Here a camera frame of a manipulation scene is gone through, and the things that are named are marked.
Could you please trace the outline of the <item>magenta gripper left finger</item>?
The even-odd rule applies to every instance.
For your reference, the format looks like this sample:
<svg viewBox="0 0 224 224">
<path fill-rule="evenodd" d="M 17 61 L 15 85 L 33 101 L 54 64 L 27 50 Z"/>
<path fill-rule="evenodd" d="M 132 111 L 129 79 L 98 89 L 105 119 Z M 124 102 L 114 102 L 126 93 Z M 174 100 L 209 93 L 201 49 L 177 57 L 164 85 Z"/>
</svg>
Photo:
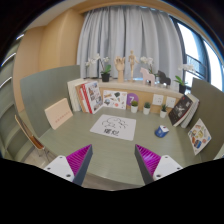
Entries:
<svg viewBox="0 0 224 224">
<path fill-rule="evenodd" d="M 59 155 L 44 170 L 81 186 L 92 155 L 92 145 L 87 145 L 67 157 Z"/>
</svg>

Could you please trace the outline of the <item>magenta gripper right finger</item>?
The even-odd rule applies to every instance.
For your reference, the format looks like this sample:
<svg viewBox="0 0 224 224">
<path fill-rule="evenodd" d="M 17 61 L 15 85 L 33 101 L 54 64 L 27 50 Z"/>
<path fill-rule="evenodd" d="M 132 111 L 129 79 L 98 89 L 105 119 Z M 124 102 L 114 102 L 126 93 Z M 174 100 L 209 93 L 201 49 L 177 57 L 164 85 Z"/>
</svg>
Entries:
<svg viewBox="0 0 224 224">
<path fill-rule="evenodd" d="M 152 183 L 182 169 L 169 155 L 159 156 L 153 151 L 135 145 L 135 157 L 145 184 Z"/>
</svg>

